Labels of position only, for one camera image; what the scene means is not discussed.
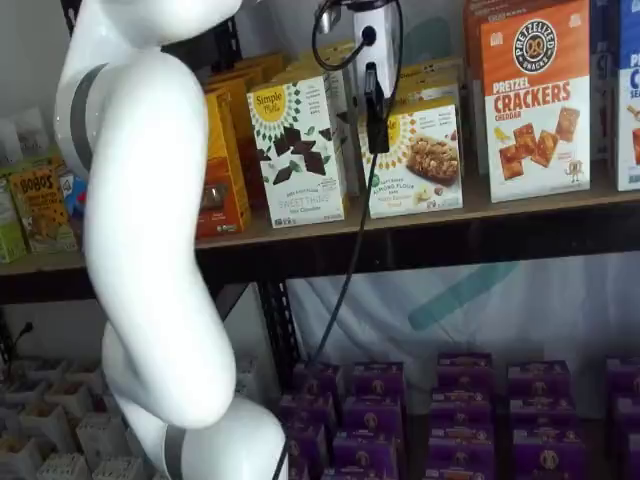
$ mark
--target cardboard box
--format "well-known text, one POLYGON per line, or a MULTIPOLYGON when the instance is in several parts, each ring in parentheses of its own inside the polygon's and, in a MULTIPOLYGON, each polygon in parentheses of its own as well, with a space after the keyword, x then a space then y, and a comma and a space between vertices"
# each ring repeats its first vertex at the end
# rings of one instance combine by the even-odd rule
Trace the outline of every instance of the cardboard box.
POLYGON ((588 477, 586 450, 579 430, 515 430, 513 458, 516 478, 553 474, 566 480, 588 477))
POLYGON ((103 460, 93 472, 93 480, 145 480, 142 460, 133 457, 114 457, 103 460))
POLYGON ((53 167, 14 173, 9 182, 33 253, 78 250, 60 180, 53 167))
MULTIPOLYGON (((360 123, 365 178, 373 156, 360 123)), ((369 201, 371 218, 462 207, 462 162, 452 97, 396 107, 389 118, 389 153, 378 156, 369 201)))
POLYGON ((38 470, 38 480, 91 480, 91 473, 82 455, 54 453, 38 470))
POLYGON ((491 199, 590 185, 589 3, 481 26, 491 199))
POLYGON ((564 361, 510 365, 507 382, 510 395, 571 395, 571 372, 564 361))
POLYGON ((120 417, 90 413, 82 419, 76 432, 92 471, 105 458, 131 455, 120 417))
POLYGON ((294 70, 248 98, 273 227, 343 220, 346 180, 329 75, 294 70))
POLYGON ((486 425, 493 421, 489 393, 482 390, 434 388, 429 417, 454 425, 486 425))
POLYGON ((41 452, 74 453, 76 446, 60 405, 35 402, 20 413, 22 432, 38 442, 41 452))
POLYGON ((0 479, 36 480, 41 465, 42 456, 33 439, 0 438, 0 479))
POLYGON ((440 353, 436 366, 438 387, 493 392, 494 374, 489 353, 440 353))
POLYGON ((357 466, 378 475, 398 477, 394 436, 368 430, 339 430, 333 441, 337 468, 357 466))
POLYGON ((290 460, 304 460, 312 479, 322 476, 329 465, 327 437, 322 423, 293 420, 284 424, 290 460))
POLYGON ((240 233, 251 221, 242 175, 229 91, 206 92, 209 113, 209 150, 196 238, 240 233))
POLYGON ((514 426, 572 426, 578 423, 570 397, 512 398, 509 414, 514 426))

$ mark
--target pretzelized logo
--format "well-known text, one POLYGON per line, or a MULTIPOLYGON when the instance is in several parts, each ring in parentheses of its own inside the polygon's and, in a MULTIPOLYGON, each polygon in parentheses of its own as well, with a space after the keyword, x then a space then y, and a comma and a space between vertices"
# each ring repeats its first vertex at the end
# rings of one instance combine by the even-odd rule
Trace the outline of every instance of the pretzelized logo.
POLYGON ((545 20, 531 20, 518 31, 513 42, 513 58, 525 73, 540 73, 556 56, 556 32, 545 20))

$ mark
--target product label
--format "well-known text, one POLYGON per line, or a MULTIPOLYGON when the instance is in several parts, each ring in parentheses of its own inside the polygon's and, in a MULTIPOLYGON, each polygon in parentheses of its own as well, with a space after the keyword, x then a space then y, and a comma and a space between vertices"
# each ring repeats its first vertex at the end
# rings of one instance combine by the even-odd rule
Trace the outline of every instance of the product label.
POLYGON ((485 23, 481 40, 492 200, 588 189, 588 2, 485 23))

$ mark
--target pretzel crackers box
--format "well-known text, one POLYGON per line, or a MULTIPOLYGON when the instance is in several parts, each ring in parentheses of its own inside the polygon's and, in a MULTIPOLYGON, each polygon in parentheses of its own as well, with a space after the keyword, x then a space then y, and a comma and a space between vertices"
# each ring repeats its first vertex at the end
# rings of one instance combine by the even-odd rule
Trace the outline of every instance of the pretzel crackers box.
POLYGON ((589 188, 589 3, 481 25, 491 198, 589 188))
POLYGON ((618 190, 640 188, 640 5, 620 0, 618 57, 618 190))

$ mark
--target white carton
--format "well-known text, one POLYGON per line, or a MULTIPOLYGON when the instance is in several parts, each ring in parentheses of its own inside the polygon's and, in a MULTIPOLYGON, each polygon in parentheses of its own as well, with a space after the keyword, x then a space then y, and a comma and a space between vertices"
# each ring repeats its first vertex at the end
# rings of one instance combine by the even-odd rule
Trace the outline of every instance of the white carton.
POLYGON ((118 416, 89 413, 78 425, 76 433, 91 470, 98 468, 105 458, 131 454, 124 424, 118 416))
MULTIPOLYGON (((461 162, 452 97, 396 107, 389 118, 389 153, 378 156, 371 218, 462 207, 461 162)), ((366 127, 360 143, 368 178, 373 156, 366 127)))
POLYGON ((41 465, 42 456, 33 439, 0 439, 0 480, 36 480, 41 465))
POLYGON ((91 473, 79 453, 54 453, 38 470, 38 480, 91 480, 91 473))

